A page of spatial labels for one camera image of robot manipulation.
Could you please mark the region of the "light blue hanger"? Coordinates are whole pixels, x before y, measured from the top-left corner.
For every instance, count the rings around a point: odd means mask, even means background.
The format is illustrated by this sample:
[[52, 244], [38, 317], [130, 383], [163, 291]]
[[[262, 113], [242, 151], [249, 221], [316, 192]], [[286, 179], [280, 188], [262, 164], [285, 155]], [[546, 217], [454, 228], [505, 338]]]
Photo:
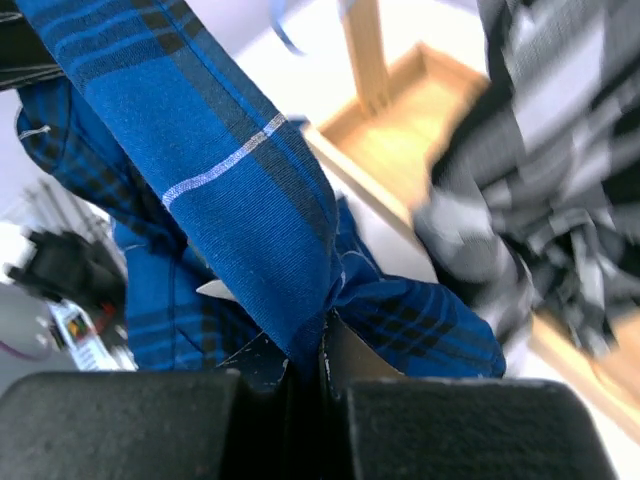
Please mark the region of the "light blue hanger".
[[305, 56], [306, 53], [301, 50], [290, 38], [284, 29], [284, 17], [287, 12], [287, 0], [270, 0], [269, 1], [269, 15], [270, 25], [273, 32], [283, 43], [286, 49], [296, 55]]

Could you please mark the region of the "blue plaid shirt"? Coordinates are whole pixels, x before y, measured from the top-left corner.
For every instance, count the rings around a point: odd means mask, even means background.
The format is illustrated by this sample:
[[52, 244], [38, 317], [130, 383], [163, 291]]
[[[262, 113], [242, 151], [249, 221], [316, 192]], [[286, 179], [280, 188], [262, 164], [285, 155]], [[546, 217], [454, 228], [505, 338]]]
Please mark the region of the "blue plaid shirt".
[[387, 275], [301, 132], [183, 1], [18, 9], [194, 250], [302, 377], [339, 312], [411, 377], [499, 378], [489, 325], [446, 287]]

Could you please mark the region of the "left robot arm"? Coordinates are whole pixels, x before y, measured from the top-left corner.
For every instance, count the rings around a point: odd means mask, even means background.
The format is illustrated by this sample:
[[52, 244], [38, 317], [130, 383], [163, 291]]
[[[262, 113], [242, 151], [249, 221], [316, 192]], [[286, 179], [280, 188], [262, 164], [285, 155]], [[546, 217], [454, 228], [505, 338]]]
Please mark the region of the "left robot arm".
[[87, 310], [122, 308], [126, 281], [105, 244], [71, 231], [31, 231], [31, 251], [16, 265], [6, 264], [8, 279], [29, 293]]

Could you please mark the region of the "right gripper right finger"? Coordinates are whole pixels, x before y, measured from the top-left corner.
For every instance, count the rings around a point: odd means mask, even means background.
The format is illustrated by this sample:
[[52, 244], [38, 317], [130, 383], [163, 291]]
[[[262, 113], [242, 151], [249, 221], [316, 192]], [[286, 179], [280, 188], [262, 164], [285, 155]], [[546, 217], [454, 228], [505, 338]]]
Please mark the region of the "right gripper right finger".
[[613, 479], [582, 401], [546, 380], [412, 379], [336, 314], [319, 351], [326, 479]]

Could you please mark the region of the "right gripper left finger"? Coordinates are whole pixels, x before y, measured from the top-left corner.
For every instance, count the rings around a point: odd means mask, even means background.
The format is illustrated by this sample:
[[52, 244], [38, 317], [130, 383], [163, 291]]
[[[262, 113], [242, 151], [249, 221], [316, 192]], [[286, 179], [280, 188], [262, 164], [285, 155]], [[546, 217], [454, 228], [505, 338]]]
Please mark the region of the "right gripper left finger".
[[278, 479], [290, 376], [265, 336], [209, 371], [27, 376], [1, 398], [1, 475]]

